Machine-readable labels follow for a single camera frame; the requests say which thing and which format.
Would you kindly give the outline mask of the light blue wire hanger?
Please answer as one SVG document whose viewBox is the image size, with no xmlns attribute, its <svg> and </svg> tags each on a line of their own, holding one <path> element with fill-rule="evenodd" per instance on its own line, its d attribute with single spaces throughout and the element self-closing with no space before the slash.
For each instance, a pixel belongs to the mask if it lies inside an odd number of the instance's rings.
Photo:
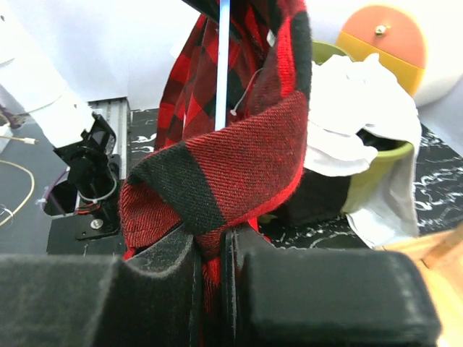
<svg viewBox="0 0 463 347">
<path fill-rule="evenodd" d="M 219 5 L 215 131 L 219 131 L 226 126 L 230 0 L 220 0 Z"/>
</svg>

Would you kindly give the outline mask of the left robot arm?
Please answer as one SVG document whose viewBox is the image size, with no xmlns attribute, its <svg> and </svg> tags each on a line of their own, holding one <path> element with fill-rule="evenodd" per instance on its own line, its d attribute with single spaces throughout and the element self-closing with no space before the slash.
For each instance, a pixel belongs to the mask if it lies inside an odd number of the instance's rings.
<svg viewBox="0 0 463 347">
<path fill-rule="evenodd" d="M 109 158 L 116 134 L 55 69 L 32 36 L 1 2 L 1 102 L 31 116 L 69 168 L 68 181 L 84 202 L 79 214 L 109 213 L 118 181 Z"/>
</svg>

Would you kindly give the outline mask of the red black plaid shirt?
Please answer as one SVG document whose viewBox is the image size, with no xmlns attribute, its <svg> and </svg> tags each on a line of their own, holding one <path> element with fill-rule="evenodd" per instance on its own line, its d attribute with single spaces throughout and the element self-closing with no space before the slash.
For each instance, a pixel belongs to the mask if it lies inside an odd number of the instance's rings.
<svg viewBox="0 0 463 347">
<path fill-rule="evenodd" d="M 166 83 L 155 150 L 130 171 L 119 213 L 131 252 L 179 223 L 195 237 L 205 311 L 216 320 L 222 233 L 276 209 L 299 184 L 312 40 L 303 1 L 233 1 L 227 125 L 216 131 L 218 2 L 192 6 L 200 16 Z"/>
</svg>

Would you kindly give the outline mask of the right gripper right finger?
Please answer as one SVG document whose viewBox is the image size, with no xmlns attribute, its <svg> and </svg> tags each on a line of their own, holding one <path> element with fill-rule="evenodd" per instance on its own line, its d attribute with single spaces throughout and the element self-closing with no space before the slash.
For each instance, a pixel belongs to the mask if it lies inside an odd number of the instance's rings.
<svg viewBox="0 0 463 347">
<path fill-rule="evenodd" d="M 224 234 L 226 346 L 435 346 L 441 321 L 402 253 L 278 248 L 251 227 Z"/>
</svg>

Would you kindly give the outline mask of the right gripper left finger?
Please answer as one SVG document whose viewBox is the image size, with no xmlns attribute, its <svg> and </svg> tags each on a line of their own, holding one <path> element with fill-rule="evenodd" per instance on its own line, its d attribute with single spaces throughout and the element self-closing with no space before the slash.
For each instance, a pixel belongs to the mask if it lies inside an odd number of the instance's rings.
<svg viewBox="0 0 463 347">
<path fill-rule="evenodd" d="M 1 256 L 3 346 L 198 346 L 200 257 L 182 228 L 129 260 Z"/>
</svg>

